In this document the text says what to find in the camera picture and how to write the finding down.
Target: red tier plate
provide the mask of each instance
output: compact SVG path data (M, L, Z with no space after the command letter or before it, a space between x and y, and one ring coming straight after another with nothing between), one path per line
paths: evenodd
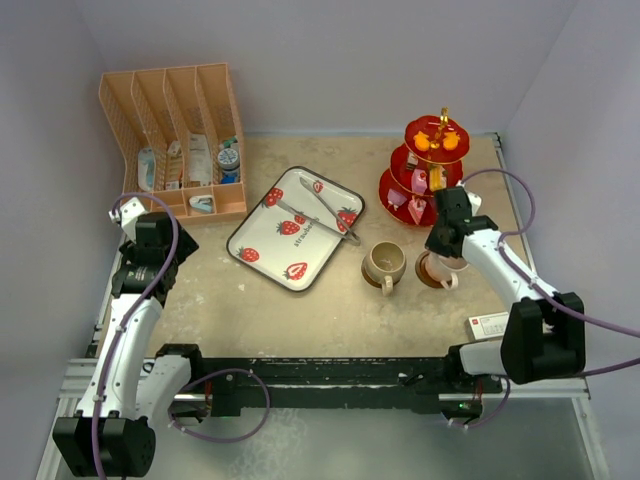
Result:
M446 132L456 132L458 134L460 142L455 150L448 151L440 146L440 148L436 150L423 152L416 148L416 144L413 140L414 135L418 132L423 132L429 135L430 140L434 140L439 126L440 117L436 117L435 115L425 115L424 117L420 117L407 125L407 128L404 131L404 141L411 151L418 157L427 158L428 155L431 155L431 161L433 163L447 164L460 160L469 152L469 134L464 128L451 119L449 119L447 126L444 127L443 134Z
M407 201L398 208L398 210L394 209L392 206L389 206L389 202L387 201L387 194L389 193L389 189L393 188L394 190L406 194ZM420 220L420 225L416 225L409 213L409 201L411 200L411 195L406 191L403 191L402 188L398 185L398 183L393 179L391 175L391 171L389 169L385 170L385 172L380 177L380 183L378 185L378 198L380 199L380 203L383 207L387 209L391 215L393 215L396 220L400 220L402 223L406 223L407 225L411 225L413 227L430 227L436 221L436 209L435 202L433 197L421 197L427 201L427 206L424 209L424 214L422 215L422 219Z
M400 145L391 154L391 174L393 178L400 184L405 193L414 193L411 190L411 177L413 172L407 170L407 155L409 155L409 148L406 145ZM462 162L456 162L451 165L442 166L447 171L447 187L455 187L456 184L462 180ZM418 160L418 166L421 170L427 170L427 162L424 160Z

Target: box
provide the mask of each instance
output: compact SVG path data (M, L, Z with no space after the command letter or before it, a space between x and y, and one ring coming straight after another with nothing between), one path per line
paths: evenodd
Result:
M183 225L238 220L247 214L244 134L226 63L190 67L110 72L100 82L100 103L125 163L123 192L140 192L138 152L151 147L155 157L152 194L164 201ZM206 136L213 178L202 186L189 179L190 134ZM221 184L220 144L236 137L240 174ZM178 140L182 155L167 149ZM212 195L213 213L192 208L189 199ZM162 207L143 200L151 211Z

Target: metal tongs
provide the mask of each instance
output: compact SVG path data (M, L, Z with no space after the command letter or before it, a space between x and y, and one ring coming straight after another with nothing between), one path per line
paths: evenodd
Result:
M325 225L324 223L318 221L315 218L311 218L309 215L305 215L304 213L296 210L295 208L293 208L292 206L290 206L289 204L287 204L285 201L283 200L278 200L276 202L276 205L278 205L278 207L282 208L283 210L286 210L289 213L292 213L294 215L299 215L302 218L308 220L310 223L319 226L320 228L322 228L325 231L328 231L330 233L332 233L333 235L337 235L338 237L340 237L340 239L344 239L347 240L349 243L355 245L356 247L360 246L360 237L358 237L358 235L356 235L356 233L351 229L351 227L349 227L349 225L347 225L347 222L345 222L342 218L340 218L340 215L338 215L336 212L333 211L333 209L329 206L329 204L325 201L324 198L322 198L320 196L320 194L318 194L318 192L316 192L313 189L313 185L311 185L305 178L300 177L300 183L302 184L302 186L304 188L306 188L307 190L309 190L314 197L316 197L318 200L320 200L320 203L322 203L322 205L331 213L331 215L333 215L333 217L336 219L336 221L342 225L344 227L344 229L346 230L346 234L342 234L340 232L338 232L337 230L334 230L333 228Z

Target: ceramic mug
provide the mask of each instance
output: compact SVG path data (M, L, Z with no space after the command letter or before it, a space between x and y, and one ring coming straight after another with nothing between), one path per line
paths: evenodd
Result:
M382 287L382 295L387 297L393 292L407 268L407 259L402 249L393 242L380 242L364 257L363 267L366 275Z
M422 262L427 274L446 290L458 288L458 273L469 266L462 258L442 257L433 252L429 252Z

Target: beige tabletop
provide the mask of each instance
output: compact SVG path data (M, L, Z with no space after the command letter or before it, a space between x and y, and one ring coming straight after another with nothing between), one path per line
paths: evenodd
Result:
M248 137L246 172L249 208L289 167L303 165L361 194L366 210L356 225L362 245L343 242L305 293L295 294L231 258L226 241L240 222L188 227L200 245L180 267L149 355L162 344L197 343L205 356L441 356L469 341L469 316L505 307L473 267L460 288L434 290L420 282L414 262L429 230L391 217L378 200L378 180L401 143L387 137ZM465 174L499 161L488 137L474 137ZM467 188L483 199L481 214L502 231L516 220L503 178L476 177ZM377 242L398 243L407 272L391 297L383 298L362 278L362 258ZM522 242L511 238L525 259Z

